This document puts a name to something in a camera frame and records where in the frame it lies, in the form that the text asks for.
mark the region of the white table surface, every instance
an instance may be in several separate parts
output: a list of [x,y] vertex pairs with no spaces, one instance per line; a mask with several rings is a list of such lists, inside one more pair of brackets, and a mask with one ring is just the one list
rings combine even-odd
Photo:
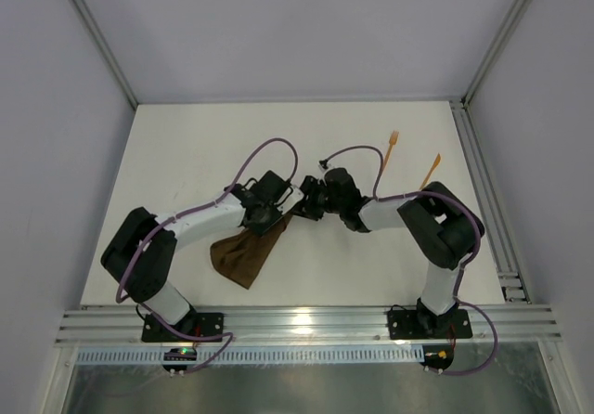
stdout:
[[[400,138],[381,179],[381,196],[418,189],[439,152],[442,161],[432,180],[444,182],[480,214],[447,102],[140,106],[82,304],[114,304],[117,283],[99,257],[135,207],[163,213],[210,200],[250,152],[273,136],[286,137],[299,151],[293,182],[300,185],[305,175],[318,175],[318,160],[338,149],[370,144],[385,152],[393,130],[400,131]],[[374,153],[352,151],[332,163],[345,166],[362,192],[370,194],[378,170]],[[291,167],[289,149],[272,145],[256,157],[241,182],[268,169],[286,176]],[[215,272],[210,262],[210,245],[236,232],[200,240],[174,257],[169,279],[192,304],[414,304],[424,285],[428,263],[407,230],[353,233],[338,216],[326,215],[318,223],[294,217],[247,291]],[[460,297],[477,304],[503,303],[486,238],[467,268]]]

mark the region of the black mounting bracket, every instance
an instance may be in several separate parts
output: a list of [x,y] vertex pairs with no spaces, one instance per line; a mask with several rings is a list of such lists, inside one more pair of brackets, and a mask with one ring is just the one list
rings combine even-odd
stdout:
[[[390,340],[449,340],[451,335],[447,331],[433,336],[427,335],[425,329],[417,321],[417,309],[393,307],[386,316],[388,318],[388,331]],[[468,312],[463,309],[456,310],[450,318],[450,324],[457,339],[472,338],[471,321]]]
[[[212,337],[223,333],[225,316],[222,313],[194,313],[192,314],[192,331],[185,331],[186,335],[195,337]],[[153,316],[145,317],[142,328],[141,341],[143,343],[179,343],[185,340],[173,335]],[[221,340],[209,343],[220,343]]]

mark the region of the brown cloth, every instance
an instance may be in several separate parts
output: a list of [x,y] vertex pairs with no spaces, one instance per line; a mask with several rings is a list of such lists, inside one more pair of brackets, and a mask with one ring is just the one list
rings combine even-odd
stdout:
[[214,270],[249,289],[291,218],[291,214],[286,214],[261,237],[246,228],[236,236],[215,242],[211,245]]

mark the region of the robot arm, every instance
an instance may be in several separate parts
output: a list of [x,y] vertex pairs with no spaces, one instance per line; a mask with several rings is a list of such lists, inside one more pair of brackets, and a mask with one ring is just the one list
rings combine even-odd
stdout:
[[171,216],[174,221],[162,228],[142,252],[124,289],[132,300],[158,314],[168,325],[186,335],[197,335],[200,325],[191,304],[167,280],[175,252],[213,233],[244,226],[264,234],[300,199],[303,193],[278,175],[268,171],[249,187],[235,185],[218,204],[179,219],[175,214],[154,215],[145,208],[128,214],[101,256],[101,264],[121,282],[126,267],[140,242]]
[[[430,263],[417,303],[418,322],[427,336],[442,334],[458,308],[455,296],[460,262],[476,242],[471,221],[458,205],[468,209],[439,182],[431,183],[423,191],[445,196],[458,205],[422,194],[414,199],[373,200],[361,195],[344,168],[320,164],[327,167],[323,179],[305,178],[301,186],[304,199],[293,212],[314,220],[324,213],[336,213],[349,229],[360,233],[406,227]],[[469,214],[483,236],[483,224],[472,212]]]

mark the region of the white wall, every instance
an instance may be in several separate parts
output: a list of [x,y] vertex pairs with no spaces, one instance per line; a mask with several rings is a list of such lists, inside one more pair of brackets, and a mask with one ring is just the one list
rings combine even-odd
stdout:
[[142,103],[461,97],[512,0],[86,0]]
[[35,410],[133,113],[68,0],[0,0],[0,410]]
[[538,301],[594,391],[594,0],[534,0],[472,103]]

